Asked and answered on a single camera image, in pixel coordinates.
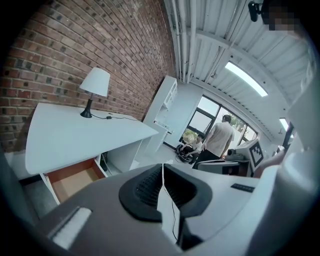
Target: ceiling light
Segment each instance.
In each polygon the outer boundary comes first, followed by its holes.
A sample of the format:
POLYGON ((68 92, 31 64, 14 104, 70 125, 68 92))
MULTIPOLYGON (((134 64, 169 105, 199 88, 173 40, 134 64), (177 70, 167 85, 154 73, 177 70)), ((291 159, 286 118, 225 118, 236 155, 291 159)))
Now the ceiling light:
POLYGON ((231 62, 228 62, 225 65, 225 67, 234 74, 236 74, 238 77, 243 79, 245 82, 247 82, 247 84, 250 85, 253 89, 255 89, 261 97, 268 95, 268 93, 260 86, 260 84, 258 84, 250 75, 244 72, 241 68, 237 67, 231 62))
POLYGON ((281 122, 281 124, 282 124, 283 128, 287 131, 287 130, 288 130, 288 127, 289 127, 289 125, 288 125, 288 123, 287 123, 286 119, 285 119, 285 118, 280 118, 279 120, 280 120, 280 122, 281 122))

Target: black lamp base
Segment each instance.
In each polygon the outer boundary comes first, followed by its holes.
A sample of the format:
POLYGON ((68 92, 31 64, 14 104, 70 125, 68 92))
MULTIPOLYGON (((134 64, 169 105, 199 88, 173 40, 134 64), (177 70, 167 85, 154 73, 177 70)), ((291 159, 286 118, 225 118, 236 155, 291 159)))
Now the black lamp base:
POLYGON ((92 114, 90 113, 92 99, 88 99, 88 102, 86 104, 86 107, 84 111, 80 114, 84 118, 92 118, 92 114))

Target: machine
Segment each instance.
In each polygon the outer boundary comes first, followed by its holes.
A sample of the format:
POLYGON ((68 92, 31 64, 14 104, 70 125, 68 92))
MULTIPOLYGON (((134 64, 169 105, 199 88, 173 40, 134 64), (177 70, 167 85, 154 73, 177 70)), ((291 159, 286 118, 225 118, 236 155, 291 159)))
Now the machine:
POLYGON ((225 160, 209 160, 199 162, 196 168, 214 174, 253 177, 255 170, 264 160, 259 140, 247 141, 235 149, 229 149, 225 160))

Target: table lamp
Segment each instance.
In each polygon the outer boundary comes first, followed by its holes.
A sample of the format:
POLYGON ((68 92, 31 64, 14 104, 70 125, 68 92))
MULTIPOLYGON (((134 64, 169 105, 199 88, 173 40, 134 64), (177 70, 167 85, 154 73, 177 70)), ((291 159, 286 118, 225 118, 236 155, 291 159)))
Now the table lamp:
POLYGON ((91 118, 90 113, 93 94, 107 96, 110 74, 101 68, 94 67, 83 80, 80 88, 91 93, 90 99, 86 104, 84 111, 80 114, 84 118, 91 118))

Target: window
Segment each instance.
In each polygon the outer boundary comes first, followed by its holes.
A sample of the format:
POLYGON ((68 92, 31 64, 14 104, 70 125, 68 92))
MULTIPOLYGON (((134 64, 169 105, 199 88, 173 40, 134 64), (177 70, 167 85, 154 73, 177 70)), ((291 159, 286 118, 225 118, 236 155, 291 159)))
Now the window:
POLYGON ((189 123, 189 126, 202 133, 205 133, 211 121, 212 121, 212 118, 206 116, 205 114, 200 113, 199 111, 195 111, 191 119, 191 122, 189 123))
POLYGON ((230 125, 234 131, 234 140, 230 143, 229 149, 234 149, 238 145, 257 138, 255 130, 248 126, 242 119, 220 104, 202 96, 180 141, 191 142, 197 138, 198 134, 202 134, 205 140, 214 124, 222 122, 224 115, 231 116, 230 125))
POLYGON ((180 141, 194 140, 198 134, 206 137, 216 119, 220 106, 212 100, 202 97, 180 141))
POLYGON ((219 105, 206 97, 202 97, 198 104, 198 108, 215 116, 218 112, 219 105))
POLYGON ((257 133, 250 126, 247 126, 243 137, 246 138, 247 141, 252 141, 257 137, 257 133))
POLYGON ((220 108, 220 111, 214 123, 221 123, 224 115, 231 116, 230 125, 232 126, 234 131, 234 140, 231 141, 229 149, 234 149, 236 146, 238 146, 239 141, 242 137, 242 133, 246 129, 246 123, 230 111, 226 110, 224 107, 220 108))

